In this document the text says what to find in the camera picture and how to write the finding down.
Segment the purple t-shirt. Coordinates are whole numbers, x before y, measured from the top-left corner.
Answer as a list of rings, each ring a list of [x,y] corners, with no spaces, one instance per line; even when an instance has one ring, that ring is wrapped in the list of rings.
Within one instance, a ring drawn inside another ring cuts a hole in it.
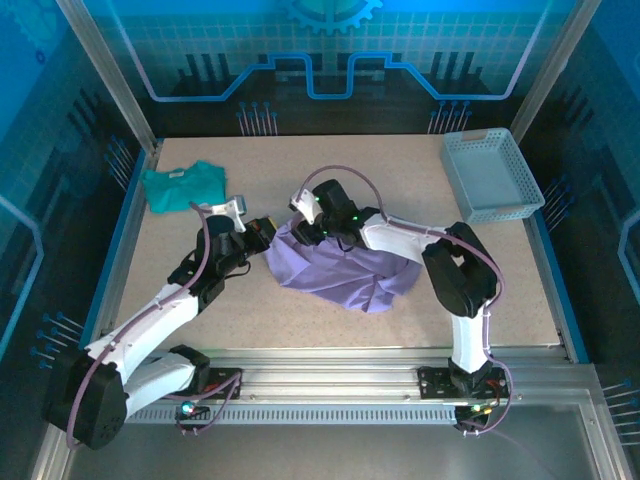
[[[423,267],[383,252],[347,249],[333,238],[305,246],[294,238],[293,222],[278,228],[266,251],[271,274],[282,287],[312,294],[348,310],[382,313],[408,294]]]

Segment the teal folded t-shirt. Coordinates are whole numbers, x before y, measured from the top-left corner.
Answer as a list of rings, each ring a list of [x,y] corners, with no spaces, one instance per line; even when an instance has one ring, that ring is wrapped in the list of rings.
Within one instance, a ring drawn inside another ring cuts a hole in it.
[[[196,205],[222,204],[226,200],[226,171],[206,161],[171,171],[145,170],[140,177],[153,213],[181,212]]]

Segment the blue table edge strip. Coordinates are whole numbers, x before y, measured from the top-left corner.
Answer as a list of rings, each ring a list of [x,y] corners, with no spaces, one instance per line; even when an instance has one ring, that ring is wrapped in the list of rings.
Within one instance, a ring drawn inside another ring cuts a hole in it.
[[[84,327],[78,342],[78,350],[82,350],[91,342],[92,335],[95,331],[95,327],[99,318],[100,308],[106,295],[108,282],[114,269],[116,256],[124,234],[125,224],[131,212],[139,175],[147,160],[148,154],[144,151],[141,151],[134,163],[132,179],[125,193],[120,213],[114,227],[113,235],[111,237],[109,248],[107,250],[103,268],[99,276],[90,308],[84,323]]]
[[[589,364],[591,360],[542,214],[534,213],[524,221],[524,226],[566,356],[572,363]]]

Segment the grey perforated plastic basket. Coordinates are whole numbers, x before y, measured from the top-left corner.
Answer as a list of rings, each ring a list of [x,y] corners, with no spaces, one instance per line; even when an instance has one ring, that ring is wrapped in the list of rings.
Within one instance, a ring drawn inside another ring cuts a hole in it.
[[[506,128],[446,133],[440,158],[461,217],[468,224],[527,219],[545,205]]]

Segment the grey metal lower panel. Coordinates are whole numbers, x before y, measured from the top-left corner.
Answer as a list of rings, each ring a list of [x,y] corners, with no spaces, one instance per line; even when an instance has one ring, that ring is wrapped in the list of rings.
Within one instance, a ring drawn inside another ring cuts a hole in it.
[[[640,480],[617,437],[574,405],[520,406],[466,438],[448,426],[131,425],[99,451],[43,448],[28,480]]]

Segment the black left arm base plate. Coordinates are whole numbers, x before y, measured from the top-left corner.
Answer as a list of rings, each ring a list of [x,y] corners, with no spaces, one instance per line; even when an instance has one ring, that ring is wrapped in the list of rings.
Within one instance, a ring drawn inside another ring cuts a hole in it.
[[[211,368],[202,394],[205,400],[231,400],[240,397],[244,371],[240,368]]]

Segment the aluminium mounting rail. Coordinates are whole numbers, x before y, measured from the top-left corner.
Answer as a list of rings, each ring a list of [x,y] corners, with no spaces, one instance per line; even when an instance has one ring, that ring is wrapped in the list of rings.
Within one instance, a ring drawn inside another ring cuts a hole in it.
[[[396,403],[463,405],[489,400],[422,400],[417,369],[448,367],[448,353],[431,348],[383,349],[248,349],[203,353],[211,368],[244,371],[235,401],[261,403]],[[510,349],[502,368],[510,387],[507,401],[581,396],[598,388],[596,371],[588,364],[561,359],[557,349]]]

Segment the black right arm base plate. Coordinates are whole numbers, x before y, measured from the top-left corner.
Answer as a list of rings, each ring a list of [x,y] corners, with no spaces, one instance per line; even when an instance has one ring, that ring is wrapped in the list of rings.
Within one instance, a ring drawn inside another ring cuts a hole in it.
[[[416,373],[422,400],[506,400],[510,394],[506,373],[499,367],[493,367],[466,392],[454,384],[448,367],[423,366]]]

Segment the aluminium frame post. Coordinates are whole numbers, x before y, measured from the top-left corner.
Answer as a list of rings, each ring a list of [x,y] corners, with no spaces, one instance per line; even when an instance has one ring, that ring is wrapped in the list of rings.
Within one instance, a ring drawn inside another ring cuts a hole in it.
[[[602,0],[576,0],[511,123],[510,131],[517,144],[524,139],[601,2]]]
[[[159,149],[150,124],[152,96],[113,0],[55,0],[134,137],[146,154]]]

